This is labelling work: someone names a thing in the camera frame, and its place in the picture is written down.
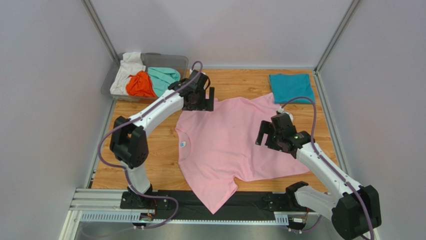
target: plastic bin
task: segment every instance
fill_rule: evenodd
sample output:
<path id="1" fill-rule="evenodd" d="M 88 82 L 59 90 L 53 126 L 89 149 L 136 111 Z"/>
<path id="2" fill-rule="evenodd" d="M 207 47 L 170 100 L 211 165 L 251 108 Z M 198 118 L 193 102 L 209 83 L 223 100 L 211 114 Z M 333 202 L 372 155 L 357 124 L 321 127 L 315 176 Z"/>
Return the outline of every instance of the plastic bin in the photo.
<path id="1" fill-rule="evenodd" d="M 120 61 L 123 60 L 123 53 L 119 54 L 118 57 Z M 140 59 L 142 60 L 143 65 L 146 66 L 146 70 L 148 70 L 150 67 L 171 68 L 177 70 L 180 73 L 180 79 L 184 79 L 187 76 L 188 58 L 186 56 L 163 55 L 159 53 L 141 53 Z M 100 92 L 117 100 L 126 100 L 132 102 L 139 102 L 145 99 L 157 99 L 156 97 L 111 94 L 110 88 L 116 79 L 117 73 L 119 72 L 120 61 L 116 60 L 111 64 Z"/>

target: folded cloth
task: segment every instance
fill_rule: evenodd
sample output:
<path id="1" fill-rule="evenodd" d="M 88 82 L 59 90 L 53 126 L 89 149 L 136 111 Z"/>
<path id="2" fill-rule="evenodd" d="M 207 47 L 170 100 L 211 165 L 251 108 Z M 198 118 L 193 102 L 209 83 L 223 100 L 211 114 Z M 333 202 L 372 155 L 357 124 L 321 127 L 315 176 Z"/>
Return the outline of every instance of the folded cloth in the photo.
<path id="1" fill-rule="evenodd" d="M 311 87 L 309 74 L 276 74 L 269 75 L 270 87 L 272 89 L 274 102 L 283 104 L 295 97 L 308 97 L 315 102 L 314 91 Z M 293 101 L 296 104 L 310 104 L 306 99 L 297 99 Z"/>
<path id="2" fill-rule="evenodd" d="M 234 178 L 249 182 L 309 171 L 289 153 L 255 145 L 261 122 L 270 121 L 280 107 L 273 101 L 272 93 L 253 100 L 216 100 L 214 111 L 183 111 L 180 115 L 176 124 L 179 167 L 212 214 L 237 190 Z"/>
<path id="3" fill-rule="evenodd" d="M 140 71 L 136 75 L 129 75 L 129 77 L 131 79 L 125 89 L 130 96 L 157 97 L 148 73 Z"/>
<path id="4" fill-rule="evenodd" d="M 142 63 L 140 52 L 124 53 L 123 60 L 120 61 L 120 68 L 109 92 L 113 95 L 129 95 L 126 91 L 126 86 L 131 80 L 129 75 L 136 75 L 140 71 L 145 71 L 146 68 Z"/>
<path id="5" fill-rule="evenodd" d="M 157 96 L 163 95 L 170 84 L 181 79 L 178 71 L 168 67 L 148 67 L 148 74 Z"/>

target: teal folded cloth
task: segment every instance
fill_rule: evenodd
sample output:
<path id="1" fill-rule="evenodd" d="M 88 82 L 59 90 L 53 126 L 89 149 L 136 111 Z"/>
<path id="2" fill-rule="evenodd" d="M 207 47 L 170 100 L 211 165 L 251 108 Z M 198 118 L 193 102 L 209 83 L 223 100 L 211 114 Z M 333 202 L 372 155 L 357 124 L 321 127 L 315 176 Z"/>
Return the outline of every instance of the teal folded cloth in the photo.
<path id="1" fill-rule="evenodd" d="M 312 90 L 311 80 L 307 73 L 269 75 L 269 82 L 276 104 L 283 104 L 300 96 L 308 97 L 315 103 L 314 90 Z M 297 99 L 293 103 L 310 104 L 311 102 L 306 99 Z"/>
<path id="2" fill-rule="evenodd" d="M 181 74 L 169 67 L 148 67 L 148 75 L 158 97 L 164 94 L 170 84 L 181 79 Z"/>

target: wooden surface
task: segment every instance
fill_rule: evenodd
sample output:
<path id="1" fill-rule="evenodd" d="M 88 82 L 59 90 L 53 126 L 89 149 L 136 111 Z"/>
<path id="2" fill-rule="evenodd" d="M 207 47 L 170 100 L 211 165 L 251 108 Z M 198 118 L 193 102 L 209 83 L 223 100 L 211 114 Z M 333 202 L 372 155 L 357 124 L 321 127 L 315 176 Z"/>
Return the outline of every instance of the wooden surface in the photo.
<path id="1" fill-rule="evenodd" d="M 219 101 L 244 97 L 254 99 L 271 92 L 269 85 L 269 74 L 300 74 L 309 73 L 311 84 L 315 92 L 316 108 L 318 110 L 315 140 L 322 150 L 335 162 L 336 155 L 333 149 L 330 133 L 327 128 L 323 108 L 315 87 L 314 78 L 310 70 L 261 70 L 261 69 L 206 69 L 205 72 L 211 79 L 211 86 L 215 87 L 215 97 Z M 113 123 L 119 116 L 130 117 L 144 108 L 149 103 L 118 101 L 109 126 L 111 130 Z M 311 132 L 314 117 L 313 107 L 309 104 L 289 104 L 286 111 L 294 116 L 294 125 L 298 131 Z M 175 126 L 181 111 L 172 114 L 162 122 L 148 138 L 149 156 L 145 161 L 148 179 L 154 189 L 160 190 L 190 190 L 178 165 L 178 134 Z M 118 164 L 113 153 L 109 149 L 111 138 L 104 144 L 102 156 L 110 163 Z M 285 191 L 286 187 L 299 181 L 309 183 L 313 188 L 321 192 L 327 189 L 312 173 L 287 176 L 269 180 L 243 182 L 235 179 L 238 191 Z M 127 182 L 123 170 L 106 166 L 99 163 L 92 188 L 102 189 L 125 189 Z"/>

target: pink cloth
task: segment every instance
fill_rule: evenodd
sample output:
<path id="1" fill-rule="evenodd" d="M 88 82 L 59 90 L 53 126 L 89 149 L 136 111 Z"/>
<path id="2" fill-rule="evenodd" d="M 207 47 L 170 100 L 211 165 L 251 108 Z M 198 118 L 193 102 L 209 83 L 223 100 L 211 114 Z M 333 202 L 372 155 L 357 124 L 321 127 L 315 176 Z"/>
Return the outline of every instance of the pink cloth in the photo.
<path id="1" fill-rule="evenodd" d="M 272 93 L 214 102 L 214 111 L 183 111 L 176 125 L 179 166 L 192 191 L 216 213 L 237 191 L 234 178 L 256 181 L 303 174 L 309 169 L 290 154 L 255 145 L 262 120 L 280 105 Z"/>

